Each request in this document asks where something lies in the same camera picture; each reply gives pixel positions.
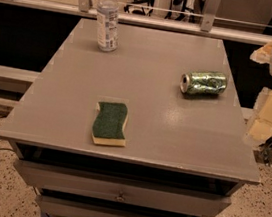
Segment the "green and yellow sponge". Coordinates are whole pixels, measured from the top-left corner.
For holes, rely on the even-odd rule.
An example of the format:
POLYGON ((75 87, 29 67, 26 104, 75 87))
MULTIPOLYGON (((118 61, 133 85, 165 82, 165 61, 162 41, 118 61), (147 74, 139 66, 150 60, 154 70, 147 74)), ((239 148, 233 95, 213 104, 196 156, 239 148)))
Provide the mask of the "green and yellow sponge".
POLYGON ((125 104, 97 103, 98 115, 92 126, 92 140, 97 145, 125 147, 124 127, 128 119, 125 104))

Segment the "top drawer knob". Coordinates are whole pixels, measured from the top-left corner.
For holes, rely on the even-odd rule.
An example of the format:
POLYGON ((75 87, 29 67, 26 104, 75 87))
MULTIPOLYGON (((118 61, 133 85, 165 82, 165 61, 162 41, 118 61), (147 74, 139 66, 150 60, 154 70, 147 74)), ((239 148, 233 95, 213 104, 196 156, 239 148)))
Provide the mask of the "top drawer knob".
POLYGON ((124 203, 125 197, 122 194, 119 194, 118 196, 115 197, 115 201, 124 203))

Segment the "clear plastic water bottle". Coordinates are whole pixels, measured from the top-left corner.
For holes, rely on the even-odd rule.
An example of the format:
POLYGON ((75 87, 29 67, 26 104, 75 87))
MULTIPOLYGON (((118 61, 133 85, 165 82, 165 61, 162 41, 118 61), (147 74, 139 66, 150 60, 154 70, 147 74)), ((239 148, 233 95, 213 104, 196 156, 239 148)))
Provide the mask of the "clear plastic water bottle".
POLYGON ((118 2, 116 0, 98 0, 96 10, 98 47, 104 52, 114 51, 118 46, 118 2))

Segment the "metal railing frame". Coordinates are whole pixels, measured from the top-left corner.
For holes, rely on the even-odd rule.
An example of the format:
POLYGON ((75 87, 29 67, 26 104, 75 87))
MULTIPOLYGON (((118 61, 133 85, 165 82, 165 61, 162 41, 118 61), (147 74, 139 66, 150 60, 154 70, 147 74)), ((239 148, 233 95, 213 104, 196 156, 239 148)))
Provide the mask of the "metal railing frame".
MULTIPOLYGON (((124 24, 264 44, 272 0, 117 0, 124 24)), ((94 18, 98 0, 0 0, 14 6, 94 18)))

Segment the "crushed green soda can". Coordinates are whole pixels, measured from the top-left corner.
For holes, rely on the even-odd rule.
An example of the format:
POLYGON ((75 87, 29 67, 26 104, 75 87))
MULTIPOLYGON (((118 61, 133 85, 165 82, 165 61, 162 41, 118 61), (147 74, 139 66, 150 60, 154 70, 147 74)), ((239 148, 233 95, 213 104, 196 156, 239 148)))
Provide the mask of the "crushed green soda can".
POLYGON ((222 72, 188 72, 182 75, 180 89, 187 95, 219 95, 227 88, 228 79, 222 72))

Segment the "grey drawer cabinet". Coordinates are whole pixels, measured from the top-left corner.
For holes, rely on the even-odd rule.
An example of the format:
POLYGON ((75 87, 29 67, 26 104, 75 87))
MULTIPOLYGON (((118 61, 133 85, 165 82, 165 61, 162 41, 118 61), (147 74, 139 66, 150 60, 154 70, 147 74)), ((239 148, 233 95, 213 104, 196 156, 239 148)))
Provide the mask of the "grey drawer cabinet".
POLYGON ((236 89, 189 98, 184 73, 227 73, 213 38, 123 25, 104 53, 82 19, 0 127, 51 217, 213 217, 259 172, 236 89), (125 147, 95 144, 97 103, 125 104, 125 147), (125 202, 115 201, 122 194, 125 202))

